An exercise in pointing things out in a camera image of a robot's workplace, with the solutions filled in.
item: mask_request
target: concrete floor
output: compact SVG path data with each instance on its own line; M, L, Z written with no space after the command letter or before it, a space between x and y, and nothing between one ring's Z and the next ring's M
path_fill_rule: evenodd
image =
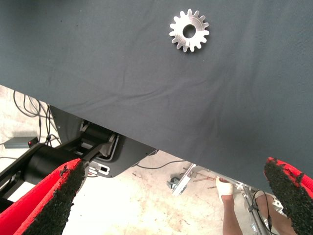
M22 105L22 95L18 96ZM38 135L38 118L28 118L14 105L13 91L0 86L0 143L13 136ZM42 141L46 131L43 129ZM0 145L0 156L18 157L26 149L9 150ZM141 161L144 166L160 166L179 160L159 151ZM0 171L13 160L0 159ZM171 177L183 173L189 162L175 163L158 170L132 167L115 178L87 178L74 199L64 235L219 235L222 234L223 206L215 182L190 181L185 192L174 197L166 185ZM31 187L25 184L11 196L18 200ZM254 234L241 194L235 194L235 212L243 234Z

